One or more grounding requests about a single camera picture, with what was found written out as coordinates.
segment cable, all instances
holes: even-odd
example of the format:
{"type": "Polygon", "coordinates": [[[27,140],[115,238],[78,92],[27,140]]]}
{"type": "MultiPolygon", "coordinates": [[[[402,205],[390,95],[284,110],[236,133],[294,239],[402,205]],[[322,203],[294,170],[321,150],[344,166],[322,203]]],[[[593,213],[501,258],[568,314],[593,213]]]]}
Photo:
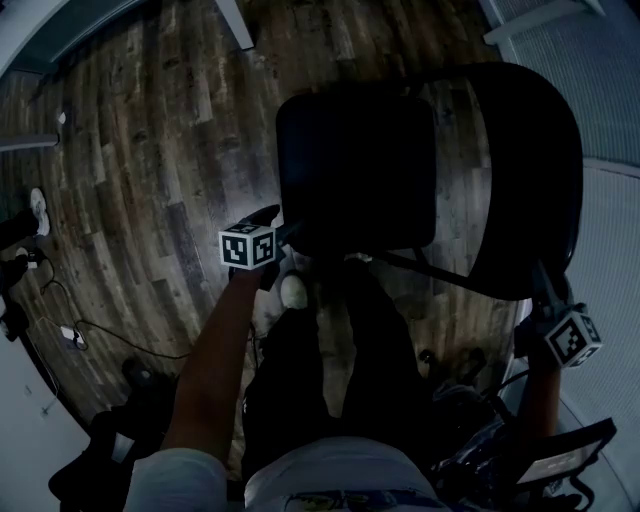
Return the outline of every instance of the cable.
{"type": "MultiPolygon", "coordinates": [[[[80,330],[80,328],[78,327],[80,324],[84,324],[84,325],[88,325],[90,327],[93,327],[94,329],[99,329],[103,332],[106,332],[107,334],[109,334],[110,336],[116,338],[117,340],[121,341],[122,343],[125,343],[126,345],[130,346],[131,348],[134,348],[135,350],[139,350],[140,352],[144,352],[145,354],[149,354],[155,357],[161,357],[164,359],[171,359],[172,361],[177,361],[179,359],[184,359],[185,357],[187,357],[190,352],[187,352],[186,354],[182,354],[179,356],[172,356],[169,354],[162,354],[159,352],[154,352],[153,350],[148,350],[144,347],[141,347],[139,345],[136,345],[135,343],[132,343],[131,341],[127,340],[126,338],[124,338],[123,336],[120,336],[119,334],[107,329],[106,327],[102,327],[101,325],[98,325],[96,323],[90,322],[89,320],[85,320],[84,318],[80,318],[78,320],[73,320],[74,318],[74,314],[73,314],[73,309],[71,308],[71,295],[69,294],[69,290],[67,290],[67,288],[65,287],[65,285],[63,285],[60,281],[56,280],[56,270],[55,267],[53,266],[53,263],[51,262],[51,260],[49,258],[47,258],[45,256],[45,260],[49,262],[49,265],[51,265],[51,278],[49,279],[49,281],[47,281],[45,283],[45,285],[40,288],[40,295],[44,296],[44,294],[46,293],[47,289],[55,284],[56,286],[60,287],[64,293],[64,297],[67,303],[67,309],[69,311],[69,318],[71,319],[71,324],[73,325],[74,330],[76,330],[77,332],[79,332],[80,334],[82,334],[82,337],[84,339],[84,348],[82,348],[81,345],[78,344],[77,340],[74,339],[74,345],[78,350],[81,351],[86,351],[89,350],[89,342],[87,340],[87,337],[84,335],[84,333],[80,330]]],[[[42,317],[40,318],[40,320],[42,319],[46,319],[48,321],[50,321],[52,324],[54,324],[56,327],[60,328],[60,326],[58,324],[56,324],[53,320],[47,318],[47,317],[42,317]]]]}
{"type": "Polygon", "coordinates": [[[507,380],[505,380],[502,384],[498,384],[497,386],[493,386],[485,391],[482,392],[482,395],[485,396],[485,401],[488,400],[489,398],[491,398],[492,396],[495,396],[498,394],[498,392],[502,389],[502,388],[506,388],[509,384],[511,384],[512,382],[515,382],[516,380],[524,377],[525,375],[529,374],[529,370],[525,370],[523,372],[520,373],[516,373],[513,377],[509,377],[507,380]]]}
{"type": "MultiPolygon", "coordinates": [[[[55,325],[58,329],[60,328],[60,326],[57,323],[55,323],[53,320],[51,320],[50,318],[48,318],[46,316],[41,316],[38,320],[36,320],[36,323],[33,326],[33,328],[34,329],[37,328],[38,324],[42,320],[47,320],[48,322],[51,322],[53,325],[55,325]]],[[[49,404],[46,407],[42,408],[42,411],[41,411],[42,415],[46,416],[47,414],[49,414],[49,409],[51,409],[51,407],[53,407],[53,405],[58,401],[58,394],[60,393],[60,384],[58,383],[58,380],[53,376],[53,371],[51,370],[51,368],[49,368],[49,365],[47,364],[47,361],[45,361],[44,357],[40,353],[40,349],[38,349],[38,347],[36,346],[35,343],[31,343],[31,346],[33,347],[33,350],[37,354],[38,359],[40,359],[40,362],[42,363],[42,366],[44,366],[44,369],[47,370],[47,373],[49,374],[49,379],[51,380],[51,385],[56,390],[56,392],[54,393],[54,396],[53,396],[53,400],[51,400],[51,402],[49,402],[49,404]]]]}
{"type": "Polygon", "coordinates": [[[74,328],[78,328],[77,326],[79,324],[85,324],[85,325],[88,325],[90,327],[93,327],[94,329],[100,329],[101,331],[106,332],[107,334],[109,334],[109,335],[113,336],[114,338],[120,340],[122,343],[125,343],[126,345],[129,345],[131,348],[135,348],[136,350],[139,350],[140,352],[144,352],[145,354],[149,354],[149,355],[152,355],[152,356],[163,357],[165,359],[172,359],[174,361],[177,361],[178,359],[184,359],[185,357],[187,357],[191,353],[191,352],[187,352],[186,354],[182,354],[180,356],[171,356],[169,354],[160,354],[158,352],[154,352],[153,350],[148,350],[148,349],[146,349],[144,347],[141,347],[140,345],[136,345],[135,343],[131,343],[126,338],[123,338],[119,334],[116,334],[115,332],[107,329],[106,327],[102,327],[102,326],[100,326],[98,324],[94,324],[93,322],[90,322],[88,320],[84,320],[83,318],[80,318],[79,320],[76,320],[76,322],[74,324],[74,328]]]}

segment white sneaker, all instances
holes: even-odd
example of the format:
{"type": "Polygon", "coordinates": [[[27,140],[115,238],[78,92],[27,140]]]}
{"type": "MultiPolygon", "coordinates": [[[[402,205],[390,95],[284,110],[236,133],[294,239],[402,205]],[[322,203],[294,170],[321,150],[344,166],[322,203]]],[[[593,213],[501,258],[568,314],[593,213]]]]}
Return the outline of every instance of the white sneaker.
{"type": "Polygon", "coordinates": [[[31,211],[38,219],[38,235],[47,236],[51,229],[49,215],[47,215],[47,201],[39,188],[34,188],[31,191],[31,211]]]}
{"type": "Polygon", "coordinates": [[[287,309],[305,309],[309,305],[307,288],[295,274],[289,274],[282,280],[280,299],[287,309]]]}

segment black strap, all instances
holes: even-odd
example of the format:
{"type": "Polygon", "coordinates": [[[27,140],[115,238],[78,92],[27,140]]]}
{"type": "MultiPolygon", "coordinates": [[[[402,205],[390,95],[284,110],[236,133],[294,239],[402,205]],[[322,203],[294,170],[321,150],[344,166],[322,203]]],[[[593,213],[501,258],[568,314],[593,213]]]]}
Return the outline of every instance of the black strap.
{"type": "Polygon", "coordinates": [[[577,475],[570,477],[569,483],[573,486],[573,488],[576,491],[582,493],[584,497],[587,498],[588,503],[585,505],[584,508],[581,508],[579,512],[585,512],[586,510],[589,510],[591,508],[591,505],[593,505],[593,501],[595,500],[595,494],[591,490],[591,487],[589,487],[582,480],[580,480],[577,475]]]}

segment shoe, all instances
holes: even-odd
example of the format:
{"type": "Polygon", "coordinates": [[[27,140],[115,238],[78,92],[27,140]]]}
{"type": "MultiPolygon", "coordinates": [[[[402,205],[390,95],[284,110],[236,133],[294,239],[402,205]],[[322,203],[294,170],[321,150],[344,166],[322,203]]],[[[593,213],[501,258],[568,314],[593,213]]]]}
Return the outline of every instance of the shoe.
{"type": "Polygon", "coordinates": [[[19,256],[26,256],[29,269],[38,268],[40,263],[45,260],[44,253],[37,247],[31,251],[28,251],[25,247],[20,247],[16,251],[16,258],[19,256]]]}
{"type": "Polygon", "coordinates": [[[280,299],[287,309],[306,309],[309,306],[307,287],[295,274],[289,274],[282,280],[280,299]]]}
{"type": "Polygon", "coordinates": [[[47,236],[51,226],[49,224],[49,215],[47,215],[47,201],[44,198],[42,190],[34,188],[31,191],[31,211],[36,219],[38,219],[38,235],[47,236]]]}

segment leg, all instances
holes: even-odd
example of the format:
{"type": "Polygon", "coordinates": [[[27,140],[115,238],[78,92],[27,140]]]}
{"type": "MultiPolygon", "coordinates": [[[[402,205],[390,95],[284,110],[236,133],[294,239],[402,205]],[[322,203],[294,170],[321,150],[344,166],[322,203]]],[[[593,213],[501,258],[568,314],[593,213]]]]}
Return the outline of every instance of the leg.
{"type": "Polygon", "coordinates": [[[31,210],[24,210],[13,219],[0,223],[0,250],[11,247],[37,232],[38,220],[31,210]]]}
{"type": "Polygon", "coordinates": [[[17,256],[15,260],[0,261],[0,291],[5,292],[16,284],[28,269],[29,260],[27,256],[17,256]]]}
{"type": "Polygon", "coordinates": [[[358,351],[342,413],[345,426],[418,463],[426,397],[407,324],[364,262],[345,262],[344,283],[358,351]]]}
{"type": "Polygon", "coordinates": [[[326,437],[331,423],[315,312],[288,309],[269,332],[263,354],[243,404],[245,482],[282,455],[326,437]]]}

